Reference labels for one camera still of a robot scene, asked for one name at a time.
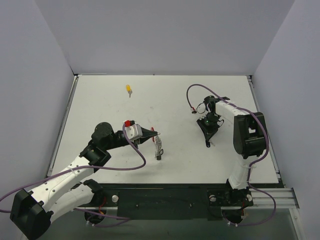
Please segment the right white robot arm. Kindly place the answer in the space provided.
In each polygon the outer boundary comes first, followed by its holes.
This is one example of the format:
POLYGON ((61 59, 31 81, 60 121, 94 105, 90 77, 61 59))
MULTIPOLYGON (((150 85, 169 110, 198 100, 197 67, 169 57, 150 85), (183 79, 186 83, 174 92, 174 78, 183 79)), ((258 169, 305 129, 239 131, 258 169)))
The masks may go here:
POLYGON ((267 152, 269 144, 265 138, 267 128, 263 113, 249 113, 233 106, 227 100, 227 97, 220 100, 212 95, 204 98, 206 115, 196 122, 202 130, 208 148, 211 146, 211 138, 221 127, 220 122, 228 121, 233 125, 232 143, 238 157, 227 179, 230 188, 223 192, 223 198, 226 203, 234 205, 242 197, 240 190, 249 187, 248 175, 253 166, 251 163, 267 152))

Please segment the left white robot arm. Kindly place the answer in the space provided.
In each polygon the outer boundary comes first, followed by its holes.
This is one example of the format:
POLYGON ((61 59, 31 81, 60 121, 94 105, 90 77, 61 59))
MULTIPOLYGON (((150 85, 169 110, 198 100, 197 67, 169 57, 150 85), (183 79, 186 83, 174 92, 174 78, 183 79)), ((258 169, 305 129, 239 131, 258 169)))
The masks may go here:
POLYGON ((137 152, 139 144, 158 134, 133 120, 125 121, 117 132, 108 122, 99 123, 88 145, 65 169, 36 183, 31 190, 24 186, 15 190, 10 220, 27 239, 36 240, 65 213, 88 203, 99 205, 103 189, 97 182, 88 180, 77 188, 74 186, 98 170, 106 169, 105 164, 111 159, 109 150, 130 145, 137 152))

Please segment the yellow tagged key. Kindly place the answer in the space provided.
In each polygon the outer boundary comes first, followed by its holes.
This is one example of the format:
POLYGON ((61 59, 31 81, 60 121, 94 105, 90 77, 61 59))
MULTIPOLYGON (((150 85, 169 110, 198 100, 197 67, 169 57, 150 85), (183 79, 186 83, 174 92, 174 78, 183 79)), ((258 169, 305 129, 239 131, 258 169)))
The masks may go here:
POLYGON ((132 91, 131 86, 129 84, 126 85, 126 91, 128 92, 129 97, 131 97, 133 91, 132 91))

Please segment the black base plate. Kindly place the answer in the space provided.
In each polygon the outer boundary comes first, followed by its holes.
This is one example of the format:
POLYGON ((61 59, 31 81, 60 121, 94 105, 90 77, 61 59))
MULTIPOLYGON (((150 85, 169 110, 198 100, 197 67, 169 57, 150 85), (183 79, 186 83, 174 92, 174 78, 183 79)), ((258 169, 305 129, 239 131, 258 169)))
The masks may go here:
POLYGON ((248 189, 233 190, 222 183, 103 183, 86 207, 117 208, 131 220, 238 220, 253 206, 248 189))

